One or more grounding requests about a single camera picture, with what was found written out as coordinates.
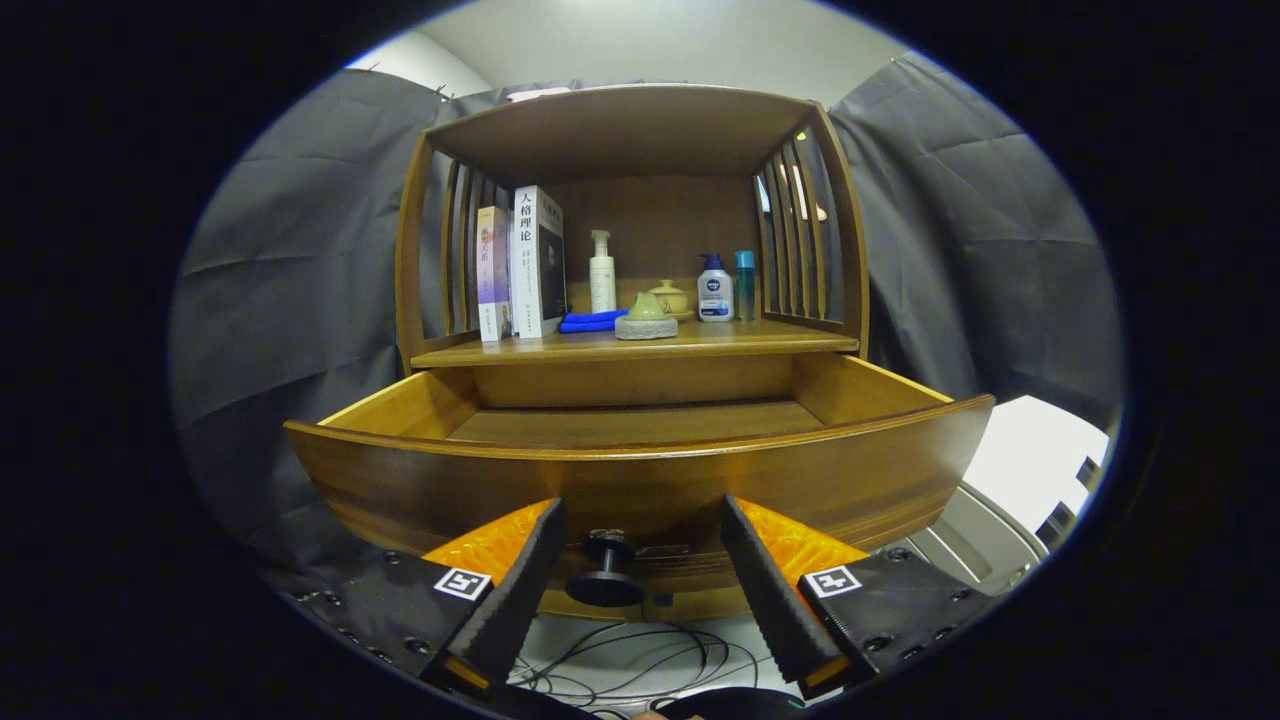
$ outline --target wooden drawer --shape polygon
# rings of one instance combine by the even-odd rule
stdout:
[[[650,594],[723,593],[736,587],[718,539],[724,493],[879,547],[938,516],[992,404],[806,352],[436,368],[285,429],[334,512],[370,542],[425,553],[561,496],[573,542],[621,528],[637,548],[689,546],[626,568]],[[588,565],[568,546],[550,587]],[[564,601],[554,610],[613,616]]]

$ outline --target ceramic lid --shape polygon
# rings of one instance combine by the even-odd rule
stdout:
[[[678,287],[673,287],[672,286],[673,282],[675,281],[662,281],[660,286],[650,290],[649,292],[654,295],[689,295],[687,291],[680,290]]]

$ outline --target book spine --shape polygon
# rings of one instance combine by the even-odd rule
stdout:
[[[494,237],[493,208],[476,210],[476,306],[480,314],[480,340],[498,340],[494,314]]]
[[[547,195],[545,192],[539,192],[538,197],[535,197],[534,200],[538,202],[538,206],[535,209],[536,213],[535,227],[541,225],[548,231],[550,231],[552,234],[559,238],[554,243],[556,252],[559,256],[559,272],[554,273],[553,277],[550,275],[544,277],[541,268],[538,268],[539,283],[541,282],[553,283],[552,290],[556,291],[558,299],[557,309],[543,307],[541,304],[539,304],[539,310],[541,311],[539,314],[539,323],[543,334],[550,334],[556,332],[561,320],[564,318],[564,314],[568,311],[568,288],[566,287],[566,281],[564,281],[564,263],[567,260],[564,256],[564,218],[561,214],[559,204],[556,202],[556,200],[553,200],[550,195]],[[539,292],[539,299],[541,299],[543,297],[541,284],[539,284],[538,292]],[[558,314],[547,318],[545,315],[552,311],[557,311]]]
[[[509,217],[506,208],[493,209],[493,293],[494,327],[498,338],[511,336],[511,273],[507,269],[507,256],[511,252],[507,227]]]
[[[516,234],[516,277],[520,282],[521,337],[543,337],[543,302],[538,288],[538,187],[516,191],[516,211],[512,218]]]
[[[515,223],[515,208],[507,219],[507,293],[511,297],[511,334],[520,334],[520,292],[518,292],[518,278],[516,277],[516,255],[520,252],[516,247],[516,223]]]

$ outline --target blue bottle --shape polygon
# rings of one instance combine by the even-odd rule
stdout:
[[[739,250],[733,254],[733,263],[737,265],[737,277],[733,287],[737,290],[737,319],[755,319],[755,256],[750,250]]]

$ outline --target white floor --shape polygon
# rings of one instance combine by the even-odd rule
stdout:
[[[781,691],[795,696],[797,703],[803,702],[795,683],[785,683],[778,674],[751,616],[684,625],[703,642],[705,665],[694,637],[676,626],[611,625],[539,615],[529,629],[509,683],[524,682],[524,687],[595,711],[600,717],[618,717],[608,711],[631,717],[649,710],[649,703],[659,698],[732,685]],[[593,632],[595,634],[582,641]],[[545,675],[536,675],[539,671]],[[662,703],[655,708],[660,711]]]

